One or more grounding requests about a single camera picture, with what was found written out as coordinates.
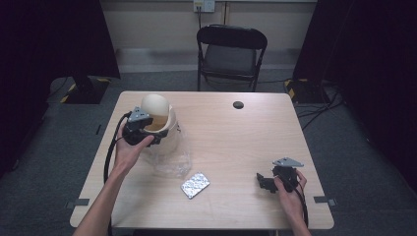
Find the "foil pouch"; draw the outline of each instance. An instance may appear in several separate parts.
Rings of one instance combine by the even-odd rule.
[[[206,176],[199,172],[193,175],[189,180],[181,185],[181,189],[189,199],[192,199],[196,194],[201,192],[209,185],[209,180]]]

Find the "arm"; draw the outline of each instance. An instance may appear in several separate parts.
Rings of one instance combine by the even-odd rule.
[[[297,186],[297,190],[302,193],[304,187],[306,186],[307,179],[298,170],[297,175],[300,179],[300,184]],[[279,201],[281,202],[288,222],[291,225],[294,236],[311,236],[307,225],[304,223],[303,207],[297,194],[294,191],[287,193],[284,189],[282,181],[278,177],[275,177],[273,181],[276,188],[278,188]]]
[[[122,137],[121,131],[122,128],[119,129],[118,137]],[[111,212],[123,180],[137,162],[142,149],[148,146],[152,140],[153,136],[148,136],[136,146],[130,146],[124,139],[117,142],[116,159],[107,182],[74,232],[74,235],[107,234]]]

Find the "carpeted floor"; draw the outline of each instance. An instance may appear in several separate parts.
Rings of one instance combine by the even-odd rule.
[[[71,235],[72,210],[118,95],[124,90],[196,90],[197,73],[123,74],[98,105],[61,104],[72,80],[57,79],[49,109],[19,168],[0,179],[0,236]],[[284,92],[292,70],[262,70],[258,92]],[[249,91],[247,85],[203,83],[202,90]],[[335,89],[327,88],[328,96]],[[342,97],[336,97],[336,103]],[[300,125],[326,195],[337,202],[331,230],[313,235],[416,235],[417,198],[395,168],[367,142],[359,121],[343,103],[309,124],[322,104],[295,104]],[[132,234],[130,229],[115,235]]]

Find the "black curtain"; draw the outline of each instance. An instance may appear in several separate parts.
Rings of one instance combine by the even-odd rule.
[[[337,82],[371,143],[415,191],[416,12],[414,0],[320,0],[294,71]]]
[[[0,1],[0,176],[46,110],[53,80],[120,78],[98,0]]]

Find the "black cable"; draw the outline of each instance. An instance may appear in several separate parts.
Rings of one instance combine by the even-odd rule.
[[[337,98],[338,95],[339,95],[339,89],[334,94],[334,96],[331,98],[331,101],[329,103],[327,103],[327,104],[325,104],[324,106],[321,106],[321,107],[317,107],[317,106],[313,106],[313,105],[308,105],[308,106],[311,106],[311,107],[316,107],[318,109],[317,110],[314,110],[314,111],[311,111],[311,110],[302,111],[302,112],[300,112],[300,113],[297,114],[297,118],[311,116],[311,115],[318,114],[318,113],[320,115],[320,114],[322,114],[326,110],[333,109],[334,107],[336,107],[337,105],[339,105],[339,104],[337,104],[336,106],[331,107],[331,105],[334,103],[334,101],[335,101],[335,99]]]
[[[202,7],[197,7],[197,15],[199,16],[199,27],[202,28]]]
[[[304,129],[306,129],[307,128],[307,126],[309,126],[317,117],[319,117],[321,114],[323,114],[323,112],[325,112],[325,111],[327,111],[327,110],[331,110],[331,109],[333,109],[334,107],[337,107],[337,106],[339,106],[339,105],[341,105],[341,104],[343,104],[343,100],[341,100],[337,105],[334,105],[334,106],[331,106],[333,103],[334,103],[334,100],[335,100],[335,98],[336,98],[336,96],[337,96],[337,93],[335,94],[335,96],[333,97],[333,99],[332,99],[332,101],[328,104],[328,105],[326,105],[326,106],[324,106],[323,107],[323,109],[322,110],[320,110],[320,111],[318,111],[318,113],[317,113],[317,115],[315,116],[315,117],[313,117],[303,128],[302,128],[302,130],[304,130]],[[300,117],[304,117],[304,116],[309,116],[309,115],[313,115],[314,113],[312,113],[312,114],[307,114],[307,115],[302,115],[302,116],[299,116],[298,118],[300,118]]]
[[[228,5],[227,2],[224,2],[224,16],[223,16],[223,24],[224,25],[226,25],[226,16],[227,16],[226,11],[227,11],[227,8],[228,8],[227,5]]]
[[[300,199],[301,202],[301,206],[303,207],[303,214],[304,214],[304,222],[306,223],[306,226],[309,227],[309,213],[307,210],[307,204],[306,204],[306,197],[304,196],[304,190],[303,187],[300,185],[300,183],[298,183],[298,185],[300,185],[303,195],[300,194],[300,192],[297,190],[296,187],[292,186],[288,180],[285,179],[285,181],[287,181],[287,183],[292,187],[292,189],[295,191],[295,193],[298,195],[298,198]]]
[[[105,161],[104,161],[104,170],[103,170],[103,182],[104,184],[107,182],[108,179],[108,167],[110,165],[110,159],[111,159],[111,154],[113,153],[114,147],[116,146],[117,141],[119,141],[122,138],[116,139],[117,138],[117,133],[119,132],[120,129],[120,125],[122,124],[122,121],[125,118],[128,118],[130,115],[132,114],[132,111],[124,114],[122,116],[122,118],[120,118],[119,123],[117,123],[117,127],[116,127],[116,131],[114,132],[113,135],[113,139],[111,140],[110,146],[108,148],[108,152],[107,152],[107,156],[105,157]],[[111,216],[110,216],[110,221],[108,223],[108,227],[107,227],[107,235],[108,236],[112,236],[113,235],[113,231],[111,228]]]
[[[316,108],[316,109],[323,108],[322,105],[313,105],[313,104],[296,104],[294,106],[294,108],[299,108],[299,107],[310,107],[310,108]]]

